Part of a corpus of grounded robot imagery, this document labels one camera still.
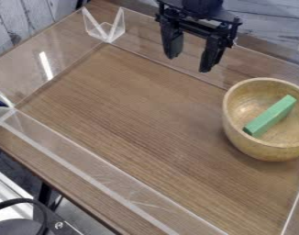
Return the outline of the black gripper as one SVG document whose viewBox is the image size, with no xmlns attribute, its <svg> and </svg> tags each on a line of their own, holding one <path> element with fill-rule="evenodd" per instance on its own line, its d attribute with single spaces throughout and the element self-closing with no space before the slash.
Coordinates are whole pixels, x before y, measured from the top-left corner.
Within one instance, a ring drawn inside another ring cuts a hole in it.
<svg viewBox="0 0 299 235">
<path fill-rule="evenodd" d="M 184 31 L 206 39 L 201 54 L 200 73 L 218 63 L 225 47 L 236 39 L 240 17 L 222 7 L 224 0 L 157 0 L 156 22 L 165 56 L 172 60 L 184 45 Z"/>
</svg>

